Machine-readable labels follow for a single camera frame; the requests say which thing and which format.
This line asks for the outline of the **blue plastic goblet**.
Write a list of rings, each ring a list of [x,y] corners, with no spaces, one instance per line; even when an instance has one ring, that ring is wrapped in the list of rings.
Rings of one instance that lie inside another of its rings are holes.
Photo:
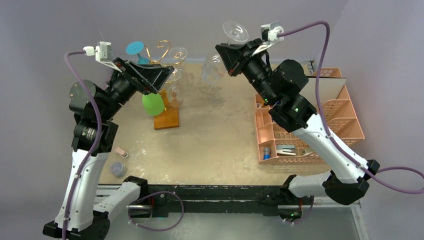
[[[137,63],[139,65],[147,65],[150,63],[150,60],[141,55],[142,50],[145,48],[145,45],[141,41],[134,41],[127,45],[125,52],[128,55],[137,56]]]

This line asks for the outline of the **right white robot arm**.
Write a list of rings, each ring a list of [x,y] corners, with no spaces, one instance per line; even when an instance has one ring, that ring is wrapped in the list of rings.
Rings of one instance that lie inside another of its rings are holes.
[[[361,199],[379,163],[357,155],[301,95],[309,81],[301,64],[286,59],[272,69],[268,53],[259,52],[261,43],[257,38],[245,44],[220,43],[215,49],[230,76],[246,77],[263,103],[270,107],[272,120],[305,142],[330,166],[330,171],[322,174],[291,175],[282,185],[282,200],[292,204],[302,197],[324,195],[339,204],[350,205]]]

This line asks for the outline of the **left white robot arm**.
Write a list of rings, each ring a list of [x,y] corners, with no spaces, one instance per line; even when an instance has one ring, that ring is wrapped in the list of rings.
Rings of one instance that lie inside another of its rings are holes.
[[[72,168],[56,218],[42,233],[55,239],[103,240],[113,219],[127,205],[149,199],[148,182],[129,176],[117,191],[95,203],[100,176],[112,152],[118,125],[113,117],[135,93],[157,94],[174,73],[172,66],[136,64],[116,58],[106,88],[80,77],[69,91],[73,112]]]

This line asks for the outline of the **green plastic goblet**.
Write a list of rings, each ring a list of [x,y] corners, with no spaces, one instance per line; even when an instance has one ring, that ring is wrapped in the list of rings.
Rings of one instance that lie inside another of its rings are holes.
[[[162,96],[158,93],[150,93],[142,96],[142,105],[149,116],[157,116],[165,110]]]

